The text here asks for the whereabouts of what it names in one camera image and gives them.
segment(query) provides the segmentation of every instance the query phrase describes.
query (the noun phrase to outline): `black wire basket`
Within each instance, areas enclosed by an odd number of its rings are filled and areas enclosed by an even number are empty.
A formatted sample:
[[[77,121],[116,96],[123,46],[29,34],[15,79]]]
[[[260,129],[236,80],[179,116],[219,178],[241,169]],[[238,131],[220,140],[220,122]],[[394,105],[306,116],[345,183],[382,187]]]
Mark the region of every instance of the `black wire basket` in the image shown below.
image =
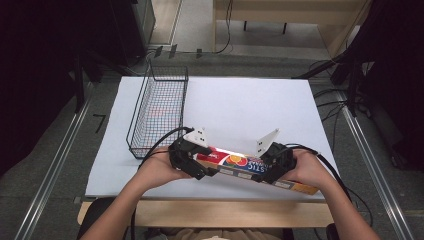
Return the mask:
[[[143,159],[162,136],[182,127],[187,85],[187,67],[148,63],[127,134],[130,152],[136,159]],[[170,135],[159,146],[172,144],[181,134]]]

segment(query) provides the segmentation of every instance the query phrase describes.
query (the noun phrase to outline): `colorful package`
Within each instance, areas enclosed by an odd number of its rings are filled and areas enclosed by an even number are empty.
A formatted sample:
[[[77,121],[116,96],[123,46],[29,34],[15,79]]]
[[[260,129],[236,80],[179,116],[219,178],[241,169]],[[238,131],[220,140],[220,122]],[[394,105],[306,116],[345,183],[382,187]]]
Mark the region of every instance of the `colorful package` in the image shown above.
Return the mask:
[[[211,154],[208,156],[196,154],[195,159],[205,167],[218,169],[220,173],[251,179],[253,174],[263,175],[268,169],[268,165],[260,158],[214,147],[209,148],[212,150]],[[313,195],[318,191],[315,187],[281,179],[275,181],[272,185],[309,195]]]

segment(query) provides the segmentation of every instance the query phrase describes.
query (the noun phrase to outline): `white bracket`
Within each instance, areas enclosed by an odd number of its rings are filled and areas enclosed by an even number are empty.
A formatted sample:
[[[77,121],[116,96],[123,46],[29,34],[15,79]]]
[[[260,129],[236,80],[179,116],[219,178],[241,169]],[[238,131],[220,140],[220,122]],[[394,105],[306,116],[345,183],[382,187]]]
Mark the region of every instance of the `white bracket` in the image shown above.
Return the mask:
[[[265,137],[262,137],[258,141],[256,141],[255,157],[262,156],[274,142],[275,138],[278,136],[279,133],[280,129],[277,128],[274,131],[268,133]]]
[[[209,147],[208,141],[206,139],[205,129],[203,128],[195,128],[193,131],[184,135],[183,138],[184,140],[197,144],[199,146],[205,148]]]

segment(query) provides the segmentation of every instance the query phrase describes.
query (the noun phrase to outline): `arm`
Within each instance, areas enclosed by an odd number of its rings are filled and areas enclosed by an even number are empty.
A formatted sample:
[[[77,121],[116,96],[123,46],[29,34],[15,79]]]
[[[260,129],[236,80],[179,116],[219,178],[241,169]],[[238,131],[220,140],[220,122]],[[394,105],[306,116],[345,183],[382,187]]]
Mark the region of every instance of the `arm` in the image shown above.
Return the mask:
[[[172,168],[168,153],[154,154],[145,161],[81,239],[122,239],[138,201],[147,190],[173,180],[190,178],[186,173]]]
[[[296,168],[283,176],[321,190],[330,208],[340,239],[380,239],[347,198],[337,181],[319,160],[304,150],[295,150]]]

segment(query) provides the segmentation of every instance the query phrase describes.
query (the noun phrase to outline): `metal rail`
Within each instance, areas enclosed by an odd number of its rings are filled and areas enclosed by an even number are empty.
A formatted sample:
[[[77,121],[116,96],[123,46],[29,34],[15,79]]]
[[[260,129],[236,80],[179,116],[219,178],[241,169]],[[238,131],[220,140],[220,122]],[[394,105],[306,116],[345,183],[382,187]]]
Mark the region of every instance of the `metal rail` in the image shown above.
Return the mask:
[[[22,224],[15,236],[15,240],[31,238],[35,226],[37,225],[44,207],[46,206],[47,200],[49,199],[50,193],[52,192],[56,180],[61,172],[63,164],[66,161],[66,157],[68,156],[68,152],[72,146],[75,136],[78,133],[85,114],[87,113],[87,109],[91,101],[92,90],[93,84],[89,82],[87,85],[87,99],[82,107],[82,110],[78,114],[74,115],[72,122],[69,125],[69,128],[66,131],[65,136],[56,152],[56,155],[53,158],[49,170],[47,171],[43,182],[41,183],[37,193],[29,205],[25,218],[22,221]]]
[[[337,92],[337,98],[340,101],[345,101],[347,98],[344,93]],[[414,236],[409,228],[408,223],[405,220],[402,209],[400,208],[389,184],[384,177],[383,172],[378,165],[378,162],[371,151],[371,147],[365,138],[364,133],[356,118],[352,116],[347,108],[343,109],[343,114],[349,124],[350,130],[352,131],[353,137],[355,138],[356,144],[361,151],[365,165],[368,168],[370,176],[374,182],[378,194],[380,195],[381,201],[386,209],[387,215],[392,222],[393,228],[399,239],[413,240]]]

